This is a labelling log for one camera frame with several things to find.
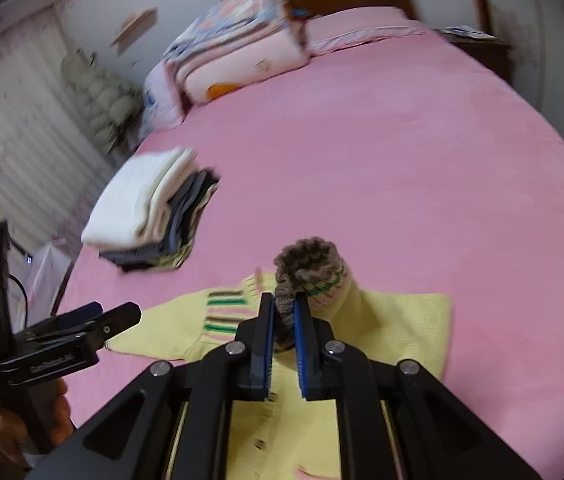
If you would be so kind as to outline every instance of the pink pillowcase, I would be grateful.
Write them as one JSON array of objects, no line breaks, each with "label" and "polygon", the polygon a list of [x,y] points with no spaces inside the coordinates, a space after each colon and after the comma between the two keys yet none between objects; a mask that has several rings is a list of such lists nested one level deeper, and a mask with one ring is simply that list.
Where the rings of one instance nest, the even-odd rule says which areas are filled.
[{"label": "pink pillowcase", "polygon": [[312,56],[322,56],[371,41],[422,34],[416,25],[397,7],[356,7],[306,22],[306,46]]}]

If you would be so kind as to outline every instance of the nightstand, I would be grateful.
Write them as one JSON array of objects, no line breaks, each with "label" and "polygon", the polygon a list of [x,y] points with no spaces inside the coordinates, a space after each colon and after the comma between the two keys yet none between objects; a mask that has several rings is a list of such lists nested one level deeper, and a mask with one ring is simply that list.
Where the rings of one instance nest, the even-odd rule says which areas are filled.
[{"label": "nightstand", "polygon": [[511,83],[513,63],[508,57],[510,44],[502,40],[473,40],[454,34],[437,31],[446,41],[465,51],[473,59],[499,75],[507,83]]}]

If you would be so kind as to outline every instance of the white towel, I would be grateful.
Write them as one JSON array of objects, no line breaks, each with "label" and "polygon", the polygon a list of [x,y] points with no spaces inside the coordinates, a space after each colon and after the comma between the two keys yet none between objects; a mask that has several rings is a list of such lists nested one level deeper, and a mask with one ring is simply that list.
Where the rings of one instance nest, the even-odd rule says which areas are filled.
[{"label": "white towel", "polygon": [[193,150],[180,147],[131,157],[95,203],[82,243],[123,250],[159,242],[171,216],[168,201],[197,171],[195,157]]}]

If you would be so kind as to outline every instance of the bed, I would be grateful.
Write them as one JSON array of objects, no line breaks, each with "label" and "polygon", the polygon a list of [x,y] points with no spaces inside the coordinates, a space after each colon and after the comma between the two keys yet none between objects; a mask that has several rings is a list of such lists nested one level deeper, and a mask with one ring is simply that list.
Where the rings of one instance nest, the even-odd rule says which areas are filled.
[{"label": "bed", "polygon": [[[411,0],[290,0],[311,15]],[[356,279],[454,300],[443,381],[546,480],[564,478],[564,142],[433,31],[314,58],[194,108],[142,152],[199,150],[222,175],[175,272],[123,274],[84,248],[60,312],[147,308],[334,241]],[[100,352],[69,376],[82,424],[150,360]]]}]

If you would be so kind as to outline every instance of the folded towel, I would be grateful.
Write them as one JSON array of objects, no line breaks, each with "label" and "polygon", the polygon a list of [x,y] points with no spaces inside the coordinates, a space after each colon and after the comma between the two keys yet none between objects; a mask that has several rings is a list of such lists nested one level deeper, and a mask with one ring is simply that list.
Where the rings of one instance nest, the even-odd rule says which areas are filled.
[{"label": "folded towel", "polygon": [[188,225],[188,234],[185,235],[184,230],[182,232],[182,246],[179,248],[175,254],[166,254],[165,256],[160,256],[154,260],[149,260],[146,264],[131,264],[131,265],[121,265],[124,272],[130,272],[131,270],[169,270],[169,269],[179,269],[182,264],[187,260],[191,251],[193,250],[193,245],[195,244],[195,233],[197,232],[197,226],[199,224],[200,218],[207,203],[217,191],[218,185],[211,184],[206,193],[201,196],[199,202],[193,204],[189,211],[191,212],[190,221],[186,223]]},{"label": "folded towel", "polygon": [[159,242],[124,251],[103,251],[99,256],[122,268],[130,266],[129,270],[137,270],[152,267],[149,263],[151,260],[177,254],[190,240],[191,215],[196,204],[203,199],[208,188],[218,181],[219,178],[208,168],[193,173],[185,180],[169,201],[171,217],[166,234]]},{"label": "folded towel", "polygon": [[169,199],[197,171],[195,157],[179,147],[131,157],[95,203],[82,242],[111,250],[160,241],[171,216]]}]

